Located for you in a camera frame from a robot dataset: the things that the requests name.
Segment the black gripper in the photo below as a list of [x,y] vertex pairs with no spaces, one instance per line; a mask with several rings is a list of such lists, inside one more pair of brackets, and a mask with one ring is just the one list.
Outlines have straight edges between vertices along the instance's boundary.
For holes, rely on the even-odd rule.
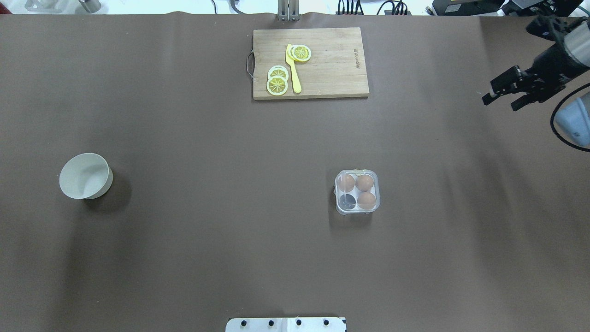
[[485,106],[501,96],[523,91],[523,96],[513,101],[512,111],[533,103],[543,103],[563,90],[567,83],[589,70],[589,57],[571,54],[565,45],[555,44],[537,57],[526,70],[512,66],[490,82],[490,91],[482,97]]

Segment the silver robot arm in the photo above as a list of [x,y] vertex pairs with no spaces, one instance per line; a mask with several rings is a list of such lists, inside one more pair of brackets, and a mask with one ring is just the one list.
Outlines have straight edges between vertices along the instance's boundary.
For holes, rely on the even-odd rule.
[[[533,103],[544,103],[561,92],[573,79],[590,69],[589,19],[578,18],[567,23],[557,16],[538,16],[526,27],[534,36],[549,40],[552,46],[533,60],[529,69],[515,65],[490,82],[489,92],[482,97],[489,105],[499,97],[520,93],[511,103],[513,111]],[[589,151],[589,93],[588,84],[563,97],[550,116],[550,128],[565,145],[583,152]]]

